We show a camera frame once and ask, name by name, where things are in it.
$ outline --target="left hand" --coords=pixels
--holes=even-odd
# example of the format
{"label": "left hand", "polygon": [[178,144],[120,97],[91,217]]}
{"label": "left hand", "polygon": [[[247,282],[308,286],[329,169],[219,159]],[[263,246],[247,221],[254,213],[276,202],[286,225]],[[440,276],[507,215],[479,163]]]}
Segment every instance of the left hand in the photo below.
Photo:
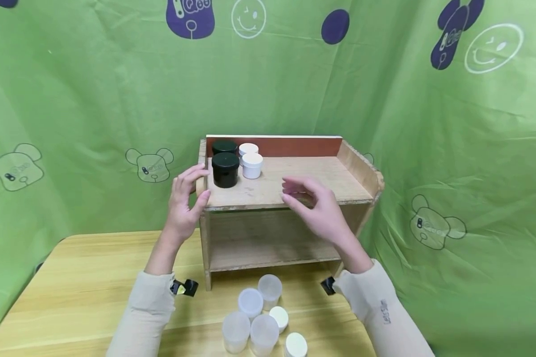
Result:
{"label": "left hand", "polygon": [[171,243],[181,245],[193,234],[201,213],[208,203],[210,191],[207,189],[201,193],[192,209],[189,207],[189,196],[195,191],[195,181],[209,174],[210,172],[205,170],[204,164],[201,163],[192,166],[173,179],[169,216],[162,235],[173,240]]}

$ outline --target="black lid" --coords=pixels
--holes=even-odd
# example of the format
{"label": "black lid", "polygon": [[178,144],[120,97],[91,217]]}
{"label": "black lid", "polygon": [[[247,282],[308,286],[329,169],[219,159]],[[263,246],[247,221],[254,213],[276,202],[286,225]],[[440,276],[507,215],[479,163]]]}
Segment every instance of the black lid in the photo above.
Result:
{"label": "black lid", "polygon": [[238,145],[231,140],[216,140],[212,143],[212,151],[218,153],[236,153]]}
{"label": "black lid", "polygon": [[221,170],[236,170],[240,166],[240,160],[236,154],[220,153],[212,157],[212,168]]}

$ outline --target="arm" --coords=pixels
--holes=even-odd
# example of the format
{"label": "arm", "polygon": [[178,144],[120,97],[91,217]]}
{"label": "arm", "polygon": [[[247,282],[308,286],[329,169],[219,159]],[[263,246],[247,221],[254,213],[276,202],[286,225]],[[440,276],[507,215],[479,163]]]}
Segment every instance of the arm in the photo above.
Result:
{"label": "arm", "polygon": [[[334,284],[363,323],[378,357],[433,357],[423,335],[397,298],[395,287],[377,260],[369,258],[351,232],[334,193],[316,180],[284,177],[282,200],[313,233],[338,251],[346,270]],[[294,198],[309,195],[313,208]]]}
{"label": "arm", "polygon": [[196,165],[173,180],[167,223],[155,243],[145,270],[137,275],[128,306],[113,335],[106,356],[157,356],[161,335],[175,311],[170,291],[173,264],[182,243],[194,232],[198,218],[208,203],[210,191],[203,192],[193,209],[189,195],[194,182],[205,175],[204,165]]}
{"label": "arm", "polygon": [[[353,234],[343,241],[337,249],[347,271],[342,271],[334,290],[343,294],[351,311],[365,326],[377,356],[434,357],[421,331],[399,301],[395,287],[381,264],[351,248],[355,245],[361,247]],[[347,261],[369,262],[371,267],[350,270],[345,256]]]}

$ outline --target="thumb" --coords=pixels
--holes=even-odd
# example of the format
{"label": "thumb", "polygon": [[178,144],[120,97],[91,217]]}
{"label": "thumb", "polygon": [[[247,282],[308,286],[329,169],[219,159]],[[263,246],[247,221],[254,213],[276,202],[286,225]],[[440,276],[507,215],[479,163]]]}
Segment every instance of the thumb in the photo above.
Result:
{"label": "thumb", "polygon": [[193,206],[193,209],[191,210],[191,214],[193,214],[198,219],[201,215],[201,213],[204,211],[204,208],[206,207],[206,204],[208,203],[208,199],[210,198],[210,190],[207,189],[207,191],[204,191],[201,193],[197,201],[195,202],[195,205]]}
{"label": "thumb", "polygon": [[307,208],[303,205],[302,202],[299,202],[299,200],[295,199],[293,196],[283,194],[282,200],[292,211],[294,211],[296,214],[300,216],[304,221],[307,221],[310,214],[312,213],[312,210],[310,208]]}

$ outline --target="wooden shelf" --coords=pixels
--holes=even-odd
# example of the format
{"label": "wooden shelf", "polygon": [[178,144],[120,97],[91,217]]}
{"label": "wooden shelf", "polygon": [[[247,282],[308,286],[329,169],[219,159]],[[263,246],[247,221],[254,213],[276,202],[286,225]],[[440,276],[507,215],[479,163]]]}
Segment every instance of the wooden shelf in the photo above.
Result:
{"label": "wooden shelf", "polygon": [[256,144],[264,164],[256,180],[239,168],[232,188],[216,187],[212,175],[197,180],[197,194],[211,191],[200,219],[206,289],[218,271],[330,262],[338,274],[342,265],[335,249],[282,202],[282,177],[315,177],[331,188],[358,236],[383,191],[381,173],[340,136],[207,135],[198,162],[209,170],[212,143],[219,139]]}
{"label": "wooden shelf", "polygon": [[339,260],[290,210],[210,215],[211,272]]}
{"label": "wooden shelf", "polygon": [[[211,168],[212,158],[208,158]],[[283,176],[313,176],[331,188],[339,204],[359,204],[373,201],[373,197],[355,179],[337,157],[265,157],[262,174],[256,180],[242,176],[238,169],[238,183],[232,188],[216,187],[212,176],[207,177],[211,191],[207,211],[252,210],[286,207],[280,196]]]}

